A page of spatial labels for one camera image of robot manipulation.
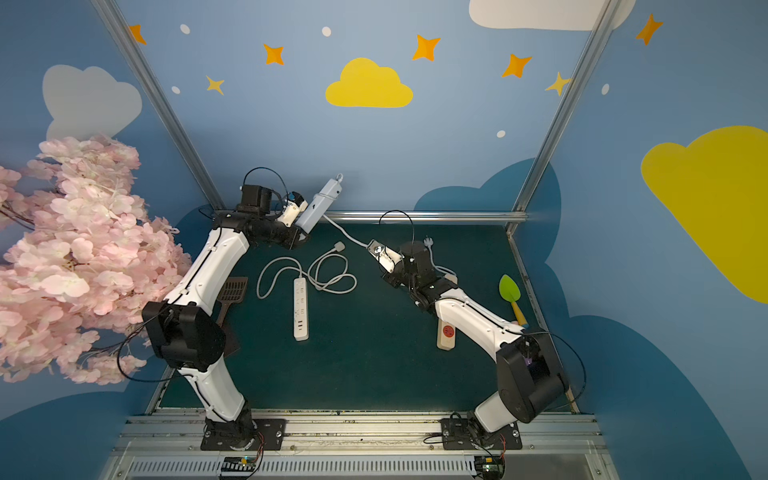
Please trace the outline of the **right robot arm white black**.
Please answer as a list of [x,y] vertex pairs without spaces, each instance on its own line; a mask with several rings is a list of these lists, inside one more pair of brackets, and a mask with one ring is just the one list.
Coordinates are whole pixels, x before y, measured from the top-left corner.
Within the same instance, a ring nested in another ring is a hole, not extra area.
[[494,361],[497,391],[470,415],[481,432],[495,433],[515,421],[530,423],[569,390],[551,336],[529,332],[471,299],[438,272],[424,243],[411,241],[395,251],[371,242],[367,250],[388,284],[406,288],[417,307],[462,332]]

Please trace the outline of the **black slotted spatula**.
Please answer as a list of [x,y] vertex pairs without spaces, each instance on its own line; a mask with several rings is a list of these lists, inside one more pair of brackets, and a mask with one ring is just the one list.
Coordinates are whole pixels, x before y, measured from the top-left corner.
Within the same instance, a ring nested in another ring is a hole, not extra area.
[[247,277],[229,277],[223,284],[217,301],[221,304],[217,324],[224,324],[229,308],[234,304],[239,304],[244,300],[248,285]]

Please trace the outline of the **pink cherry blossom tree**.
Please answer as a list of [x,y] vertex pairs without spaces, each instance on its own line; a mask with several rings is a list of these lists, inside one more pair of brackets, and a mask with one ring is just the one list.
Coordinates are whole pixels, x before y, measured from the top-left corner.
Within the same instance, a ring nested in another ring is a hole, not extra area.
[[[1,377],[42,371],[78,383],[124,381],[144,361],[122,339],[190,268],[176,230],[132,191],[133,147],[107,137],[44,141],[24,174],[1,172],[1,223],[22,237],[1,257]],[[23,175],[42,182],[24,194]]]

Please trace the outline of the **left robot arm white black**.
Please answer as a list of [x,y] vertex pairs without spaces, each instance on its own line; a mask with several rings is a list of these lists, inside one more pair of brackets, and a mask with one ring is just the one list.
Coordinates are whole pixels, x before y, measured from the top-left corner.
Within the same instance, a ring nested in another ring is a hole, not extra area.
[[212,314],[231,271],[252,244],[292,247],[303,234],[295,221],[306,200],[290,192],[278,198],[281,208],[274,211],[272,196],[265,187],[243,186],[235,210],[214,217],[203,249],[180,283],[142,310],[155,356],[187,380],[205,409],[203,450],[255,448],[251,409],[228,372],[226,333]]

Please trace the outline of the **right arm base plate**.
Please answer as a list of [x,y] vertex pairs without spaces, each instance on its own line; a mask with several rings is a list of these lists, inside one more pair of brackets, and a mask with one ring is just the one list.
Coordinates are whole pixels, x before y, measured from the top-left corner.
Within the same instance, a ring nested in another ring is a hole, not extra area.
[[486,431],[474,418],[457,416],[440,420],[442,446],[445,450],[521,450],[518,424],[505,425],[496,432]]

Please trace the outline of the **white power strip usb ports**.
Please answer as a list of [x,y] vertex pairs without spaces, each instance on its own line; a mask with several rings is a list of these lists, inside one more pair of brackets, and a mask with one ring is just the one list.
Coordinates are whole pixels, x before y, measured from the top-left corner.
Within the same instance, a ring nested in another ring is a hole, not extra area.
[[[352,293],[358,285],[357,277],[349,271],[349,260],[343,254],[346,245],[339,241],[321,254],[305,268],[293,257],[282,256],[269,261],[257,277],[256,296],[267,299],[275,290],[277,281],[285,273],[295,273],[293,279],[293,337],[297,342],[309,339],[309,291],[314,290],[330,295],[342,296]],[[321,270],[330,260],[340,260],[341,270],[323,279]]]

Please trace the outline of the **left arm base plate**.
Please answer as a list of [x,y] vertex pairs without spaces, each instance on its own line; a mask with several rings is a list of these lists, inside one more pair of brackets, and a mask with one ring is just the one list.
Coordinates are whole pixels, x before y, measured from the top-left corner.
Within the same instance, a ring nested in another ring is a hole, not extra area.
[[249,426],[242,422],[205,420],[202,451],[279,451],[286,427],[285,419],[253,419]]

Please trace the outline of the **green yellow garden trowel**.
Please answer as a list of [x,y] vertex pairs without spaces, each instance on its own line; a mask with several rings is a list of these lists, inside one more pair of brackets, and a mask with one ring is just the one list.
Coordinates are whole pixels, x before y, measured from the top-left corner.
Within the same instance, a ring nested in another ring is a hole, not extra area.
[[522,294],[516,282],[509,275],[504,274],[499,280],[498,291],[500,296],[511,305],[515,322],[519,326],[527,328],[527,319],[518,305]]

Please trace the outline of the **white power strip with cord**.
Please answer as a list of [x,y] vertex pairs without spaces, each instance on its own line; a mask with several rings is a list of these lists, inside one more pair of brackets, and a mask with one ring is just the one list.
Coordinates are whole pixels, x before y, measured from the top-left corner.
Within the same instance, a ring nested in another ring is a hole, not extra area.
[[[297,226],[305,236],[310,234],[312,229],[320,222],[321,219],[328,220],[328,218],[326,218],[326,213],[334,201],[337,200],[338,196],[341,194],[342,181],[343,174],[340,173],[335,178],[331,178],[326,183],[326,185],[317,194],[315,194],[311,203],[306,204],[306,202],[304,202],[301,204],[301,213],[296,217],[293,225]],[[344,231],[343,228],[341,228],[339,225],[335,223],[333,223],[333,225],[339,227],[347,239],[351,240],[353,243],[359,246],[367,248],[368,244],[364,244],[358,240],[352,239],[352,237],[349,236],[346,231]],[[430,259],[430,265],[435,267],[431,256]],[[435,268],[439,273],[448,274],[448,278],[450,280],[457,280],[455,272],[452,270],[441,266],[437,266]]]

